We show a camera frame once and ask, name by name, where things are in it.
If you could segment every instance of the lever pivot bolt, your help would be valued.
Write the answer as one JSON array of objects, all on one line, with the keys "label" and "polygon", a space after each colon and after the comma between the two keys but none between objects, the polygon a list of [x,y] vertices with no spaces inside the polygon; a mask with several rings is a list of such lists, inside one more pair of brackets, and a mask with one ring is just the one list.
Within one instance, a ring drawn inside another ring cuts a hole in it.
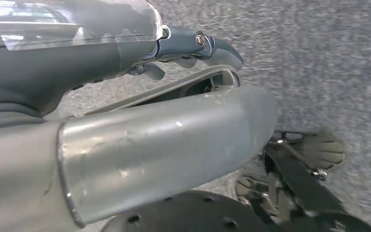
[{"label": "lever pivot bolt", "polygon": [[196,42],[199,46],[204,46],[205,45],[205,37],[202,32],[198,32],[196,34]]}]

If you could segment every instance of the black metal bracket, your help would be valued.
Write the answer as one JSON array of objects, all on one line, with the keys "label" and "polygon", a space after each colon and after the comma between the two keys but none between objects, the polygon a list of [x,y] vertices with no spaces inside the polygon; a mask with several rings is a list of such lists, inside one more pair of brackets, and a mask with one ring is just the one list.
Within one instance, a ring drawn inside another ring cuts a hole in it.
[{"label": "black metal bracket", "polygon": [[[290,140],[288,134],[299,136]],[[305,144],[310,141],[312,148]],[[349,215],[322,184],[327,173],[320,167],[332,168],[343,162],[343,146],[337,140],[325,132],[282,132],[265,146],[260,158],[267,180],[243,176],[236,192],[239,200],[270,228],[292,232],[371,232],[371,226]]]}]

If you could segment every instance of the gray pavement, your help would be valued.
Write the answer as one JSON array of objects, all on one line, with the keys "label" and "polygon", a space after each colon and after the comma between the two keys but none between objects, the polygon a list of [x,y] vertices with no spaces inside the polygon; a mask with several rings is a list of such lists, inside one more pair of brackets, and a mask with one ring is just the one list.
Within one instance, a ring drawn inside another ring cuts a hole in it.
[{"label": "gray pavement", "polygon": [[[279,100],[278,129],[328,128],[343,140],[346,163],[329,174],[327,186],[371,224],[371,0],[149,2],[165,24],[201,29],[235,46],[245,59],[243,84],[267,88]],[[192,71],[165,67],[170,71],[160,82],[124,76],[74,91],[49,117],[81,114]],[[263,176],[253,161],[200,188],[233,197],[234,180],[244,172]]]}]

